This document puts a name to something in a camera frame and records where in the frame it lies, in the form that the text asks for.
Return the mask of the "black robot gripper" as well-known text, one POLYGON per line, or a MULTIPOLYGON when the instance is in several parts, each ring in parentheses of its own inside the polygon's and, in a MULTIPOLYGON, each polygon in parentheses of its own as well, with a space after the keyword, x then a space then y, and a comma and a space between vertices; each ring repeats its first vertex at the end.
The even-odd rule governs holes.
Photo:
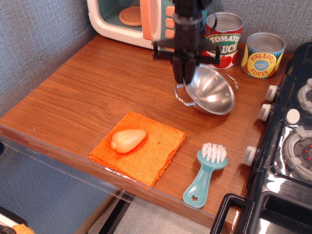
POLYGON ((208 11, 212 1, 174 0, 173 4, 175 36, 173 39, 153 41, 153 57, 170 59, 175 81, 189 84, 193 80, 196 64, 220 64, 221 47, 206 42, 201 36, 202 31, 208 33, 203 14, 208 11))

